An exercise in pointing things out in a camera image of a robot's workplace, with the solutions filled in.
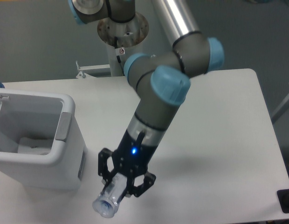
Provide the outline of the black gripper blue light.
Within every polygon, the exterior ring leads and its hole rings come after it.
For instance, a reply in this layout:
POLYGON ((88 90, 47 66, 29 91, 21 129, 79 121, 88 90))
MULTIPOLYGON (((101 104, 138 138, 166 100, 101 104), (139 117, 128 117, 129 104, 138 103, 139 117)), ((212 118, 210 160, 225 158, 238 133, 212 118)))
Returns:
POLYGON ((98 154, 98 175, 103 178, 105 183, 110 183, 117 173, 127 177, 126 197, 128 195, 140 197, 156 181, 156 176, 148 172, 148 164, 157 147, 145 145, 144 140, 144 131, 141 131, 136 139, 125 132, 115 151, 103 148, 98 154), (112 158, 114 166, 111 171, 108 170, 107 164, 109 158, 112 158), (136 177, 141 175, 144 176, 143 183, 135 186, 136 177))

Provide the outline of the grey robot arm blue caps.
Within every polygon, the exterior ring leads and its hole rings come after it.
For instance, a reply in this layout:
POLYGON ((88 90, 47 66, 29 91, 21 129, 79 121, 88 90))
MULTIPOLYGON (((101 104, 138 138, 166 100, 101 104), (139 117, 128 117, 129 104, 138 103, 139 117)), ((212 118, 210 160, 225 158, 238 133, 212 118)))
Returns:
POLYGON ((98 155, 101 196, 140 196, 155 182, 148 163, 184 102, 192 77, 219 69, 224 50, 216 38, 202 35, 184 0, 152 2, 172 50, 161 56, 136 53, 118 58, 120 70, 140 98, 116 150, 98 155))

